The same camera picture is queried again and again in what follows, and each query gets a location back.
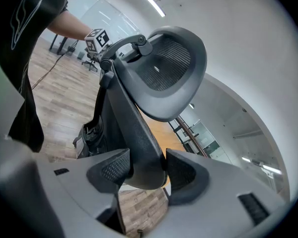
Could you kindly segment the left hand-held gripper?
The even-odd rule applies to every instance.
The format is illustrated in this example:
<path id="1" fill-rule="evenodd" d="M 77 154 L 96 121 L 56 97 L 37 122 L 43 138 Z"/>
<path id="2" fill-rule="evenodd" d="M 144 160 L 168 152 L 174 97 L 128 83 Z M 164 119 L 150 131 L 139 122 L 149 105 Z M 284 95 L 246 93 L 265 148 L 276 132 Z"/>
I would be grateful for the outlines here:
<path id="1" fill-rule="evenodd" d="M 113 44 L 105 29 L 93 29 L 85 36 L 84 41 L 86 43 L 87 53 L 92 58 L 97 58 Z"/>

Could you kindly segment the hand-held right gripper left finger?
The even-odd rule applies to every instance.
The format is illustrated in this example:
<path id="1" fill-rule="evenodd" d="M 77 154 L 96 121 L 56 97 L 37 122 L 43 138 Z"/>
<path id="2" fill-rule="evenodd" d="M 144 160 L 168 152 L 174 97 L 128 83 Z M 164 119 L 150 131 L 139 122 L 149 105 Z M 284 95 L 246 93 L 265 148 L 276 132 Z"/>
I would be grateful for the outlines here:
<path id="1" fill-rule="evenodd" d="M 100 193 L 116 194 L 131 169 L 130 149 L 118 149 L 97 155 L 98 162 L 86 173 L 88 181 Z"/>

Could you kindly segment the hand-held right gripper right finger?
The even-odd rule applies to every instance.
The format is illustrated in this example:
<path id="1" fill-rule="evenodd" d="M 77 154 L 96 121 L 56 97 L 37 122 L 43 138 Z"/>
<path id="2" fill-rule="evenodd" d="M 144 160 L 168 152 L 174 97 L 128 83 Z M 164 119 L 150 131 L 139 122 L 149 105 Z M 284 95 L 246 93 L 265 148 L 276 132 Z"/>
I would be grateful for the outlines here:
<path id="1" fill-rule="evenodd" d="M 210 182 L 206 168 L 169 148 L 166 150 L 166 171 L 171 183 L 170 206 L 195 201 Z"/>

